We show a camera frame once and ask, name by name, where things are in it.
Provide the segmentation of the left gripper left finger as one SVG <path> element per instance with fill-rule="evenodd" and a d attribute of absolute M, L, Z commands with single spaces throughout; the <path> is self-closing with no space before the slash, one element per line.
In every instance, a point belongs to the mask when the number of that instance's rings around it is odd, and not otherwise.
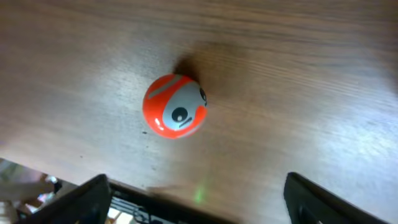
<path fill-rule="evenodd" d="M 100 174 L 18 223 L 104 224 L 110 204 L 108 178 Z"/>

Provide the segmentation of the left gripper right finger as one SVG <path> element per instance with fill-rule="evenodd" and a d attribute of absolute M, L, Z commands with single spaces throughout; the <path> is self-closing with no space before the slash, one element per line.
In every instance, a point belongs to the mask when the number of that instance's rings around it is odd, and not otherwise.
<path fill-rule="evenodd" d="M 387 224 L 296 172 L 287 174 L 284 200 L 292 224 Z"/>

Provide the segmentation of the red toy ball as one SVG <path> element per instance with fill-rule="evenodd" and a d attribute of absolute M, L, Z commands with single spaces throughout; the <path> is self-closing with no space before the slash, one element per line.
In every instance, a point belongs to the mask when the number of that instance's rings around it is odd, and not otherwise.
<path fill-rule="evenodd" d="M 198 82 L 185 75 L 168 74 L 147 89 L 142 112 L 159 136 L 179 139 L 192 135 L 207 115 L 208 99 Z"/>

